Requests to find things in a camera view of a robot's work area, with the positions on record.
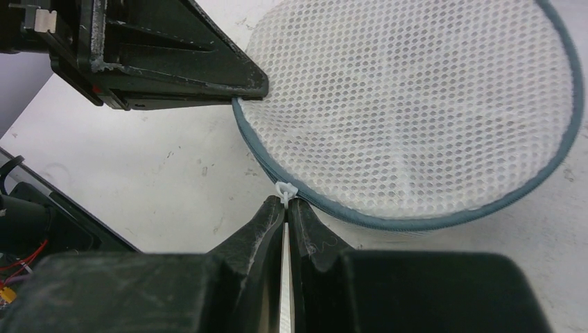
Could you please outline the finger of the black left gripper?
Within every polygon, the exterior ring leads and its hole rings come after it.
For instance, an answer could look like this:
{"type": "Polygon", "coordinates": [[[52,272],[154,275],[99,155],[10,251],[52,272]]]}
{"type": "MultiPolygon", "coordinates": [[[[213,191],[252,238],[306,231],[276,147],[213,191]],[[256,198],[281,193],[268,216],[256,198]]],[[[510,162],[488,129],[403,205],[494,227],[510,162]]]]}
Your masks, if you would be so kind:
{"type": "Polygon", "coordinates": [[[87,98],[118,110],[256,101],[269,90],[195,1],[81,1],[77,66],[87,98]]]}

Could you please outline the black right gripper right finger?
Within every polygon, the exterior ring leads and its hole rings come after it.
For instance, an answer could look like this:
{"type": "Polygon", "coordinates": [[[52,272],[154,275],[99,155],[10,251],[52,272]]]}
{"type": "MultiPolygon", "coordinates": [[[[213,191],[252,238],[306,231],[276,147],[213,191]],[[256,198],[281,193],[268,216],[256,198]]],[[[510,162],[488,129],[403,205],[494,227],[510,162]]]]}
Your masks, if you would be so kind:
{"type": "Polygon", "coordinates": [[[359,250],[288,205],[296,332],[550,332],[522,270],[495,253],[359,250]]]}

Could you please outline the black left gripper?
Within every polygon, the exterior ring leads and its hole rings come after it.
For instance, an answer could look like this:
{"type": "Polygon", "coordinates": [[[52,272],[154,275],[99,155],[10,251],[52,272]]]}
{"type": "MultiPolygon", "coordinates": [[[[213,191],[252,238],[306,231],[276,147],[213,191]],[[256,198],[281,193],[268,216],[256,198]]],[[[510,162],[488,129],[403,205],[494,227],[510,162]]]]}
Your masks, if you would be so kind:
{"type": "Polygon", "coordinates": [[[2,1],[1,52],[46,53],[51,69],[96,106],[103,102],[78,66],[82,1],[2,1]]]}

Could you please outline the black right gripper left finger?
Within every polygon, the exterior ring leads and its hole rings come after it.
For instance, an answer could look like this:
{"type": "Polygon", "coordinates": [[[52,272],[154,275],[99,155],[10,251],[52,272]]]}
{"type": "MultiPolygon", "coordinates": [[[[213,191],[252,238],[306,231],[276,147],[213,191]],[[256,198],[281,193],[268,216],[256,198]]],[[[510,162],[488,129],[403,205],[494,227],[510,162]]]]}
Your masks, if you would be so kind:
{"type": "Polygon", "coordinates": [[[278,332],[286,212],[269,196],[207,253],[90,252],[43,260],[2,332],[278,332]]]}

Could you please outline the white zipper pull tab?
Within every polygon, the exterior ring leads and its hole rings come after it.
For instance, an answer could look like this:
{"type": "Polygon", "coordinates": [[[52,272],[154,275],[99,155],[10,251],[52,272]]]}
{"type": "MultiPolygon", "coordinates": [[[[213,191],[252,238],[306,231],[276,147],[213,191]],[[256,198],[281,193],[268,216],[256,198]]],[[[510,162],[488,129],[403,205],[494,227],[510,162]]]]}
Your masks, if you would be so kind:
{"type": "Polygon", "coordinates": [[[296,186],[289,182],[276,182],[275,190],[285,210],[289,208],[290,201],[297,196],[299,191],[296,186]]]}

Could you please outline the white mesh laundry bag blue zipper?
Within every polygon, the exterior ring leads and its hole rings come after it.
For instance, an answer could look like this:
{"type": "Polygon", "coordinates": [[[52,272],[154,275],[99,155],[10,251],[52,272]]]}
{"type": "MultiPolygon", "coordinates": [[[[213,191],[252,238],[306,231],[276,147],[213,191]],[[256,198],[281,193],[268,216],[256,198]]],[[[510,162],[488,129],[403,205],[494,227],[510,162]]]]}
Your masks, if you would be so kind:
{"type": "Polygon", "coordinates": [[[437,230],[529,194],[567,156],[582,68],[549,1],[282,1],[247,54],[269,79],[234,99],[274,182],[367,228],[437,230]]]}

